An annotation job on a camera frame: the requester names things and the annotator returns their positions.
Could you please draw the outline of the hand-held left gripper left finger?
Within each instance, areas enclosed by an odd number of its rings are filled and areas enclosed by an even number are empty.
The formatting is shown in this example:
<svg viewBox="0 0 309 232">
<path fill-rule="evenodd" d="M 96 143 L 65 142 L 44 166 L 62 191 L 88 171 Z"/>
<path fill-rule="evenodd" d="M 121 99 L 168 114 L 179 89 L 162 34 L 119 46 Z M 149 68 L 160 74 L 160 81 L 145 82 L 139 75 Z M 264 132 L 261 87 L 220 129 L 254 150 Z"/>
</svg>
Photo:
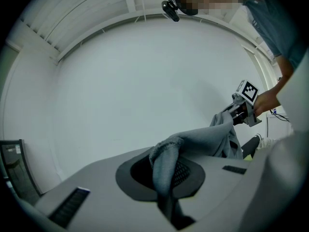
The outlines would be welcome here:
<svg viewBox="0 0 309 232">
<path fill-rule="evenodd" d="M 67 227 L 68 232 L 174 232 L 153 202 L 139 202 L 117 185 L 117 168 L 146 148 L 93 162 L 48 191 L 35 208 L 49 216 L 77 187 L 90 191 Z"/>
</svg>

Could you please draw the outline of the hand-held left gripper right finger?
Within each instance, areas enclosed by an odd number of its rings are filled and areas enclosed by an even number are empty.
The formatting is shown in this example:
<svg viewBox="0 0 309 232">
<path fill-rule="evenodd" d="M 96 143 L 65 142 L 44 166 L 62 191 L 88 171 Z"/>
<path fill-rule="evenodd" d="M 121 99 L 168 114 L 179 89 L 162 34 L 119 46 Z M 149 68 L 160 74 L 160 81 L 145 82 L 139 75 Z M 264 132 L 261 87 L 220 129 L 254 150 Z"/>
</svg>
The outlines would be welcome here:
<svg viewBox="0 0 309 232">
<path fill-rule="evenodd" d="M 225 166 L 249 169 L 252 161 L 185 153 L 184 158 L 199 164 L 205 180 L 197 193 L 179 200 L 185 215 L 195 223 L 177 232 L 238 232 L 242 213 L 233 193 L 244 174 L 225 170 Z"/>
</svg>

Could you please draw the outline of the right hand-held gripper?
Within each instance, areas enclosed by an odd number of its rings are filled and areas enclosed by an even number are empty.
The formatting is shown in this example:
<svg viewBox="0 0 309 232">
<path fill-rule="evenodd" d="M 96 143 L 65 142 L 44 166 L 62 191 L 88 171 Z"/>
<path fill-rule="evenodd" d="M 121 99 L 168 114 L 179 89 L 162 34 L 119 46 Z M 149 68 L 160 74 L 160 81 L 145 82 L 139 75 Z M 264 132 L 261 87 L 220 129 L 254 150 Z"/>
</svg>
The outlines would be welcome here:
<svg viewBox="0 0 309 232">
<path fill-rule="evenodd" d="M 254 111 L 254 103 L 259 89 L 248 80 L 242 80 L 236 92 L 232 94 L 233 102 L 222 112 L 228 111 L 233 118 L 234 125 L 245 123 L 253 127 L 261 122 Z"/>
</svg>

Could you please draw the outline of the grey garment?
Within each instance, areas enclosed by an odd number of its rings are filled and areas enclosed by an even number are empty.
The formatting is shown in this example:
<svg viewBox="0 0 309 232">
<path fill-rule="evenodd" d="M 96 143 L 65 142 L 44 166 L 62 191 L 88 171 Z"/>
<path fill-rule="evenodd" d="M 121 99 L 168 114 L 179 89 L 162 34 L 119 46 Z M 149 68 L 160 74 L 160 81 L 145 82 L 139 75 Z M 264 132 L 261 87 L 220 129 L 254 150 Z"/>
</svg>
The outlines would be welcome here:
<svg viewBox="0 0 309 232">
<path fill-rule="evenodd" d="M 178 230 L 195 222 L 191 217 L 183 214 L 178 199 L 172 193 L 177 161 L 183 152 L 242 159 L 241 146 L 230 113 L 220 112 L 213 117 L 209 127 L 171 135 L 150 150 L 149 162 L 153 172 L 153 186 L 158 194 L 158 208 Z"/>
</svg>

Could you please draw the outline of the person's right forearm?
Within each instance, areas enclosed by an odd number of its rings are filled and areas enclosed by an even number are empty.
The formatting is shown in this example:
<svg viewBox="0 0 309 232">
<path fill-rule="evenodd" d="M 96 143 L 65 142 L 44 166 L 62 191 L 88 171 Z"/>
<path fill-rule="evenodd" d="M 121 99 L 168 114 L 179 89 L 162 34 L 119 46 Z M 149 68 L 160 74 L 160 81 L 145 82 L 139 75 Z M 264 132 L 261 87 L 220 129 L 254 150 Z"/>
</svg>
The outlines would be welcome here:
<svg viewBox="0 0 309 232">
<path fill-rule="evenodd" d="M 286 84 L 286 80 L 283 78 L 270 90 L 265 91 L 259 95 L 254 103 L 254 112 L 256 116 L 260 116 L 262 113 L 275 109 L 281 105 L 277 98 L 277 94 Z"/>
</svg>

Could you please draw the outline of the white garment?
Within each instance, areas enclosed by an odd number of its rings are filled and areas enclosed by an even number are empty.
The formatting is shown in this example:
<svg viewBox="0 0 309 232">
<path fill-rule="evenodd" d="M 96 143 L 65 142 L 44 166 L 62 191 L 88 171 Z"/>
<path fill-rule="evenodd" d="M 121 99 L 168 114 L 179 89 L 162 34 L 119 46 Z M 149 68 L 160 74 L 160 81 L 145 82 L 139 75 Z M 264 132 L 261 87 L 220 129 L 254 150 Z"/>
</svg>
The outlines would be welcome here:
<svg viewBox="0 0 309 232">
<path fill-rule="evenodd" d="M 271 139 L 271 138 L 263 138 L 260 140 L 256 150 L 266 149 L 273 147 L 273 145 L 277 142 L 277 139 Z"/>
</svg>

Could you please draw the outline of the tall black cabinet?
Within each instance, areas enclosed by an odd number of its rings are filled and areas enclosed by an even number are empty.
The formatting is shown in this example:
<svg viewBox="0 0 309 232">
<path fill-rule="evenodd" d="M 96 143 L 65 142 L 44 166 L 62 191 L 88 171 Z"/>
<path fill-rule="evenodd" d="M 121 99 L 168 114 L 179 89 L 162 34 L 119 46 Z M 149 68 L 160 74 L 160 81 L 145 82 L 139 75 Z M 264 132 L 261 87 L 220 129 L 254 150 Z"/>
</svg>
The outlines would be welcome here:
<svg viewBox="0 0 309 232">
<path fill-rule="evenodd" d="M 13 194 L 34 205 L 42 195 L 29 166 L 24 141 L 0 140 L 4 179 Z"/>
</svg>

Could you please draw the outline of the person's dark blue shirt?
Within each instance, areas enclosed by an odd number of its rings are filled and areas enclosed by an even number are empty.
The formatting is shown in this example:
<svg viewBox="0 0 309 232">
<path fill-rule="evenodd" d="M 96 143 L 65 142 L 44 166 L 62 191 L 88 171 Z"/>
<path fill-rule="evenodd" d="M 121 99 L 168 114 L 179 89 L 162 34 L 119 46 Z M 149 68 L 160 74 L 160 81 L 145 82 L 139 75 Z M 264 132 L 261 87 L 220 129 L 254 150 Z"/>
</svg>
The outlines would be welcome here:
<svg viewBox="0 0 309 232">
<path fill-rule="evenodd" d="M 294 69 L 307 50 L 296 23 L 278 0 L 243 0 L 249 20 L 274 57 L 288 59 Z"/>
</svg>

